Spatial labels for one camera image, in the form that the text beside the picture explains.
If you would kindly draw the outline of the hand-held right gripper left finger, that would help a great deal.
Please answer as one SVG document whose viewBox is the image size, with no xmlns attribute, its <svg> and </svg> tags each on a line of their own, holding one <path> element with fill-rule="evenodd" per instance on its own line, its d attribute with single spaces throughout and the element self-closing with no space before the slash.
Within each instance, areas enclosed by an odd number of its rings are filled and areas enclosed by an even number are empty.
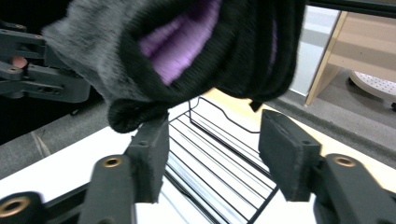
<svg viewBox="0 0 396 224">
<path fill-rule="evenodd" d="M 159 201 L 170 151 L 169 121 L 164 115 L 144 122 L 124 154 L 130 158 L 136 203 Z"/>
</svg>

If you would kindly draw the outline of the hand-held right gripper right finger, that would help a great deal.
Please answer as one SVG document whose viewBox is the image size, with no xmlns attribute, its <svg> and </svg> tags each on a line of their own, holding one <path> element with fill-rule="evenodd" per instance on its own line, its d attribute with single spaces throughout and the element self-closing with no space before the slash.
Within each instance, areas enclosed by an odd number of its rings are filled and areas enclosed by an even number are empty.
<svg viewBox="0 0 396 224">
<path fill-rule="evenodd" d="M 288 202 L 308 202 L 321 143 L 289 117 L 263 110 L 258 150 Z"/>
</svg>

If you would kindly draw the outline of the black wire rack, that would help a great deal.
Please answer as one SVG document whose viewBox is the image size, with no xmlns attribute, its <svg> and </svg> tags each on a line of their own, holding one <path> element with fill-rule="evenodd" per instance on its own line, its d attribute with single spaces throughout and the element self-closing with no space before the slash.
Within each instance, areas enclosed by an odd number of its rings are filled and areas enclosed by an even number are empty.
<svg viewBox="0 0 396 224">
<path fill-rule="evenodd" d="M 166 178 L 209 224 L 255 224 L 278 187 L 259 157 L 259 133 L 205 97 L 169 121 Z"/>
</svg>

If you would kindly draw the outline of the dark knit cloth purple lining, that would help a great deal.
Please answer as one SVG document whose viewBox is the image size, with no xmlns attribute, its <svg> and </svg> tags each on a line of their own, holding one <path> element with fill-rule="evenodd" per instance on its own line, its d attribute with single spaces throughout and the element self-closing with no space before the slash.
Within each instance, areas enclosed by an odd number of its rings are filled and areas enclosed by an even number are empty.
<svg viewBox="0 0 396 224">
<path fill-rule="evenodd" d="M 252 109 L 290 86 L 306 0 L 73 0 L 43 30 L 118 133 L 213 88 Z"/>
</svg>

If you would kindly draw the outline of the white perforated round base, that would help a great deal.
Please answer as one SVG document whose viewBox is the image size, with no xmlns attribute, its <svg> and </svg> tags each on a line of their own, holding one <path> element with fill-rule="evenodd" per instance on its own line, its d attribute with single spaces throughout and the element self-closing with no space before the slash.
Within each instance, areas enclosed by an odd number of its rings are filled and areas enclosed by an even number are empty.
<svg viewBox="0 0 396 224">
<path fill-rule="evenodd" d="M 349 81 L 375 97 L 396 103 L 396 82 L 352 71 Z"/>
</svg>

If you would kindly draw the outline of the black metal bar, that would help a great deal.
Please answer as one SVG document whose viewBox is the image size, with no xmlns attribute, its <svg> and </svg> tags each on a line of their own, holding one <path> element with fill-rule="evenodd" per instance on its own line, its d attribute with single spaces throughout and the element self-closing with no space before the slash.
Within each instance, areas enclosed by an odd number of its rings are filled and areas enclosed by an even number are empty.
<svg viewBox="0 0 396 224">
<path fill-rule="evenodd" d="M 396 0 L 308 0 L 308 5 L 396 19 Z"/>
</svg>

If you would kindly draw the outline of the light wooden furniture frame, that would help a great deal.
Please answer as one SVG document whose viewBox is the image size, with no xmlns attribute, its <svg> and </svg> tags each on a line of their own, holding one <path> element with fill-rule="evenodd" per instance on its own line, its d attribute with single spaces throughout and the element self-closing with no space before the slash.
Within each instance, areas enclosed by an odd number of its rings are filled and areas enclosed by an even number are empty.
<svg viewBox="0 0 396 224">
<path fill-rule="evenodd" d="M 396 19 L 341 11 L 305 104 L 311 105 L 342 68 L 396 82 Z"/>
</svg>

